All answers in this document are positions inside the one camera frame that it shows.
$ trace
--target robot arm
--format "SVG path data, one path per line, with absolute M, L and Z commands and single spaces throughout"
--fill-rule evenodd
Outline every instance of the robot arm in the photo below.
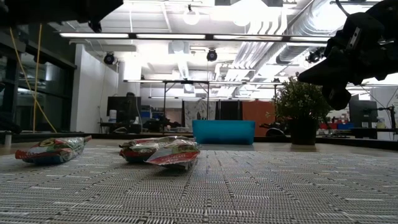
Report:
M 329 105 L 342 110 L 351 98 L 347 83 L 360 85 L 366 78 L 383 80 L 398 72 L 397 37 L 398 1 L 381 1 L 366 12 L 349 15 L 343 29 L 328 41 L 326 59 L 298 80 L 321 85 Z

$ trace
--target floor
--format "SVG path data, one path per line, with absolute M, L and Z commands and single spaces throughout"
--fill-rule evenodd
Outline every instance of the floor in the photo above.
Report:
M 183 172 L 128 164 L 122 142 L 93 140 L 59 166 L 0 156 L 0 223 L 398 223 L 398 153 L 203 146 Z

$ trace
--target person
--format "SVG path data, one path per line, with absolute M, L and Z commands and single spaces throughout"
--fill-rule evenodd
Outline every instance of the person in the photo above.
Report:
M 128 93 L 126 94 L 126 97 L 129 97 L 129 96 L 131 96 L 131 97 L 136 97 L 136 95 L 133 94 L 132 92 L 128 92 Z

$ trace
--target green leaves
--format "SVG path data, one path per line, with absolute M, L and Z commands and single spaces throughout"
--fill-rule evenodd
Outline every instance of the green leaves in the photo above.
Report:
M 284 82 L 273 99 L 276 115 L 281 118 L 312 118 L 322 119 L 331 108 L 323 98 L 321 87 L 298 82 L 292 77 Z

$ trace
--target chip bag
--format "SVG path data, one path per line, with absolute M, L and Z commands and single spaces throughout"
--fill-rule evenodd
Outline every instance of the chip bag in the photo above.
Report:
M 176 139 L 189 140 L 189 138 L 184 137 L 184 136 L 166 136 L 166 137 L 161 137 L 161 138 L 134 139 L 134 140 L 124 143 L 123 145 L 128 144 L 130 146 L 134 146 L 136 144 L 146 143 L 146 142 L 172 142 Z
M 193 161 L 199 153 L 200 151 L 196 142 L 176 139 L 160 148 L 146 162 L 169 168 L 187 170 L 192 166 Z
M 75 138 L 50 138 L 29 150 L 17 150 L 16 159 L 34 164 L 61 164 L 80 155 L 91 136 Z
M 156 142 L 143 142 L 139 144 L 132 145 L 132 142 L 125 142 L 123 145 L 119 146 L 119 155 L 128 162 L 144 162 L 150 158 L 153 153 L 159 149 L 159 143 Z

